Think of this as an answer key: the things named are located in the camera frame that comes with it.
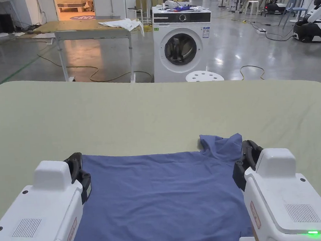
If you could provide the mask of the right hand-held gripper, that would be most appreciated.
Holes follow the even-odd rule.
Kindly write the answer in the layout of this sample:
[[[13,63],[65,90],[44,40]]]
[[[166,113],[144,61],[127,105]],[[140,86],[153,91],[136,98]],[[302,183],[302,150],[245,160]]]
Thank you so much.
[[[239,241],[321,241],[321,197],[296,172],[286,148],[242,142],[233,179],[242,190],[254,235]]]

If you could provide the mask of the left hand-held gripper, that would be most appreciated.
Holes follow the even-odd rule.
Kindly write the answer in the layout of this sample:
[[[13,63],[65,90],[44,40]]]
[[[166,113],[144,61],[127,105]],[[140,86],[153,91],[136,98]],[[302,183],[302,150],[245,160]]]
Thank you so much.
[[[74,241],[89,199],[91,175],[82,153],[64,161],[41,161],[0,220],[0,241]]]

